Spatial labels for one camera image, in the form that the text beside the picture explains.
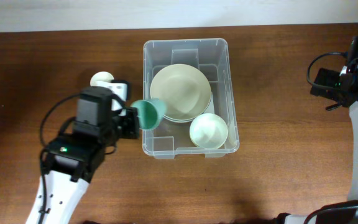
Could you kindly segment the mint green cup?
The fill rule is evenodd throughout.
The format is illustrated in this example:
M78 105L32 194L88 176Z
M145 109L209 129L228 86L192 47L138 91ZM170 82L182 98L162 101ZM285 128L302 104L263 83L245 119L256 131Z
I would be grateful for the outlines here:
M166 104L158 98L137 100L131 104L137 109L140 129L153 130L159 126L167 111Z

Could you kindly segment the cream white cup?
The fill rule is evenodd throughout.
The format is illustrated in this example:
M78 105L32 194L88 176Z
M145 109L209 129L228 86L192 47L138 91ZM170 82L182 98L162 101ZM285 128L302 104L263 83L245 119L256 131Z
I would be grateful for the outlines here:
M110 82L114 79L114 76L109 72L98 72L95 73L89 82L91 86L96 86L96 82L103 81L103 82Z

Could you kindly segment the large cream bowl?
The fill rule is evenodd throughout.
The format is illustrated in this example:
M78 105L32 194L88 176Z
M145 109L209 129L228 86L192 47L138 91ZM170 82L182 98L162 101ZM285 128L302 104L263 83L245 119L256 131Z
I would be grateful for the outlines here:
M165 117L177 123L201 115L209 106L211 96L211 85L203 72L186 64L161 69L150 84L150 97L162 100L167 106Z

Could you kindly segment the white small bowl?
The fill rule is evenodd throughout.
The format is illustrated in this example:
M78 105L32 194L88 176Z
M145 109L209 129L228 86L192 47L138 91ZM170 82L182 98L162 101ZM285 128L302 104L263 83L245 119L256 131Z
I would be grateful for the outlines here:
M228 137L228 126L218 115L205 113L190 124L190 139L194 145L205 149L218 149Z

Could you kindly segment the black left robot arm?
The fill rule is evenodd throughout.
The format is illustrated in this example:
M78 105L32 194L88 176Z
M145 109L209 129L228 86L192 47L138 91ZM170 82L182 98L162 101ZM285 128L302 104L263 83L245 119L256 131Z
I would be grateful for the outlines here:
M139 138L138 110L110 89L89 86L74 94L76 116L50 142L41 139L40 183L28 223L68 223L94 173L120 139Z

